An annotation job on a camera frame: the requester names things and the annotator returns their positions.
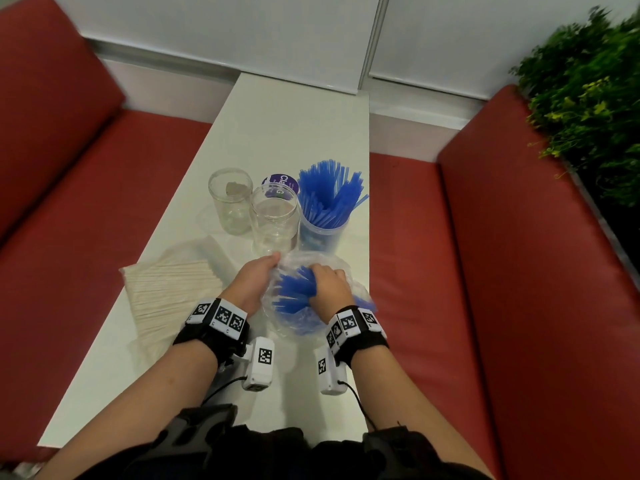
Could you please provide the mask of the person's right hand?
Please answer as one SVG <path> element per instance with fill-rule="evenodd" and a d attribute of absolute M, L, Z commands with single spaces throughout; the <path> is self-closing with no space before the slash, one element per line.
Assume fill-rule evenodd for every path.
<path fill-rule="evenodd" d="M 347 290 L 316 291 L 316 295 L 309 298 L 309 303 L 318 318 L 328 324 L 341 309 L 354 305 L 355 300 L 348 284 Z"/>

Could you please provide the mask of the bundle of blue straws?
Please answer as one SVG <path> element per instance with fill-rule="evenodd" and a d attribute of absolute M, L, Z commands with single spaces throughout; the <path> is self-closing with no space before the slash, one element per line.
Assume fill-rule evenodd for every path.
<path fill-rule="evenodd" d="M 276 318 L 297 335 L 320 331 L 324 323 L 310 306 L 309 298 L 316 295 L 316 281 L 308 266 L 292 271 L 277 271 L 273 297 L 269 304 Z"/>

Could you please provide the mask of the clear plastic bag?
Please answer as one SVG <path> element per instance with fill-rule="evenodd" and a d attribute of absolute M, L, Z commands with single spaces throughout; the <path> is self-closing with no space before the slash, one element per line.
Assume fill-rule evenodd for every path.
<path fill-rule="evenodd" d="M 351 268 L 343 259 L 319 251 L 291 251 L 269 272 L 262 297 L 265 314 L 282 335 L 315 337 L 324 330 L 324 323 L 310 306 L 310 298 L 317 292 L 316 278 L 310 268 L 313 264 L 343 270 L 357 306 L 377 311 L 369 292 L 352 278 Z"/>

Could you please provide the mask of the person's left forearm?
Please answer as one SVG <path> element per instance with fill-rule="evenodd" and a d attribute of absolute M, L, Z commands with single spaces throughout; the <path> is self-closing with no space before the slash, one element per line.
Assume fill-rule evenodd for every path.
<path fill-rule="evenodd" d="M 183 409 L 201 405 L 217 371 L 216 356 L 201 341 L 172 346 L 58 451 L 36 480 L 74 480 L 119 452 L 153 442 Z"/>

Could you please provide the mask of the person's right forearm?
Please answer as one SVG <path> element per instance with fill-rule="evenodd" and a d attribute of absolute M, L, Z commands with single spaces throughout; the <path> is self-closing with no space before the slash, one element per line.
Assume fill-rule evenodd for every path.
<path fill-rule="evenodd" d="M 388 347 L 357 351 L 351 371 L 371 426 L 405 426 L 423 434 L 442 460 L 467 465 L 494 478 L 470 444 L 412 382 Z"/>

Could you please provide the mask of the clear glass jar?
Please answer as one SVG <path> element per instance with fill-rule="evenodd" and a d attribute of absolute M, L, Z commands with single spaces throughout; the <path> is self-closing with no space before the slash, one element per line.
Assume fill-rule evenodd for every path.
<path fill-rule="evenodd" d="M 289 186 L 267 182 L 250 197 L 253 250 L 262 257 L 286 254 L 296 248 L 300 227 L 300 206 Z"/>
<path fill-rule="evenodd" d="M 250 197 L 253 181 L 239 168 L 223 168 L 212 174 L 208 183 L 220 225 L 231 235 L 250 231 Z"/>

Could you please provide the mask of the clear plastic cup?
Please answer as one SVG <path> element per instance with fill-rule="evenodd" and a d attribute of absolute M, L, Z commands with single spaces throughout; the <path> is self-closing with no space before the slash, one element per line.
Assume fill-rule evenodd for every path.
<path fill-rule="evenodd" d="M 349 218 L 336 228 L 320 228 L 311 224 L 301 211 L 297 249 L 300 251 L 318 251 L 335 254 Z"/>

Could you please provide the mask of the black marker wristband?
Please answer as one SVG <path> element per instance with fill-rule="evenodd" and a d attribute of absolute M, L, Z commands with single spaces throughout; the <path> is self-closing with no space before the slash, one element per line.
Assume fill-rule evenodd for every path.
<path fill-rule="evenodd" d="M 324 335 L 337 365 L 351 367 L 357 351 L 388 347 L 386 332 L 373 311 L 356 305 L 338 310 L 326 325 Z"/>
<path fill-rule="evenodd" d="M 200 341 L 224 365 L 234 355 L 244 356 L 249 332 L 247 312 L 226 299 L 206 298 L 196 304 L 172 345 Z"/>

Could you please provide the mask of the round purple lid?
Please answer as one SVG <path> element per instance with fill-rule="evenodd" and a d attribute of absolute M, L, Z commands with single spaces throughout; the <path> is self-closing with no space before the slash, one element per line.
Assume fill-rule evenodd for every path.
<path fill-rule="evenodd" d="M 263 179 L 263 181 L 261 182 L 262 185 L 264 184 L 281 184 L 281 185 L 286 185 L 288 186 L 293 193 L 295 193 L 295 195 L 298 195 L 300 192 L 300 186 L 299 183 L 297 181 L 297 179 L 295 179 L 294 177 L 284 174 L 284 173 L 274 173 L 271 174 L 267 177 L 265 177 L 265 179 Z"/>

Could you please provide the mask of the bunch of upright blue straws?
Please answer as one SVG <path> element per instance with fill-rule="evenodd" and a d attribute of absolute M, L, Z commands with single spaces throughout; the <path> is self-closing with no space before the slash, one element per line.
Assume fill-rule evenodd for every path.
<path fill-rule="evenodd" d="M 344 225 L 351 213 L 369 198 L 360 171 L 350 172 L 335 160 L 320 161 L 301 170 L 298 199 L 305 219 L 331 230 Z"/>

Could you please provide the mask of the pack of wooden stir sticks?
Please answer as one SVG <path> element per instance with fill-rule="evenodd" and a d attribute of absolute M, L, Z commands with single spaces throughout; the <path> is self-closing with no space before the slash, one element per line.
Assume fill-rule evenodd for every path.
<path fill-rule="evenodd" d="M 215 298 L 236 268 L 212 236 L 170 247 L 155 261 L 120 269 L 136 341 L 141 348 L 170 345 L 199 300 Z"/>

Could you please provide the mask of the person's black clothing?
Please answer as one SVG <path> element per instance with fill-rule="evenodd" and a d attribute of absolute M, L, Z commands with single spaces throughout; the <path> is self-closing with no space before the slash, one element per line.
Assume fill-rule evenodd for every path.
<path fill-rule="evenodd" d="M 300 428 L 260 433 L 235 426 L 236 414 L 232 404 L 183 409 L 152 443 L 114 454 L 76 480 L 491 480 L 442 460 L 404 426 L 310 446 Z"/>

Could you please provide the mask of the red sofa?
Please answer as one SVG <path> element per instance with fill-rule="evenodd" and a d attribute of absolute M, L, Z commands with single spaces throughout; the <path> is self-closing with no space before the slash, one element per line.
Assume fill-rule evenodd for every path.
<path fill-rule="evenodd" d="M 212 124 L 133 111 L 54 0 L 0 9 L 0 463 L 38 441 Z"/>
<path fill-rule="evenodd" d="M 370 157 L 370 293 L 503 480 L 640 480 L 640 291 L 502 88 L 437 156 Z"/>

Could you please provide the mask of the dark planter box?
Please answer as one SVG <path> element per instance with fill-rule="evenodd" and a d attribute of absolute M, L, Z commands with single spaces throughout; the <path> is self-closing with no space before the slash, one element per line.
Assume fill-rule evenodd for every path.
<path fill-rule="evenodd" d="M 603 197 L 590 170 L 566 168 L 608 239 L 614 253 L 640 292 L 640 203 L 627 207 Z"/>

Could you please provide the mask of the green leafy plant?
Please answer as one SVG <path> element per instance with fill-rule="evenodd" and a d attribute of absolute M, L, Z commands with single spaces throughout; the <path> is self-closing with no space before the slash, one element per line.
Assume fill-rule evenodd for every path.
<path fill-rule="evenodd" d="M 640 3 L 620 22 L 593 7 L 509 72 L 546 136 L 540 156 L 585 173 L 605 200 L 640 205 Z"/>

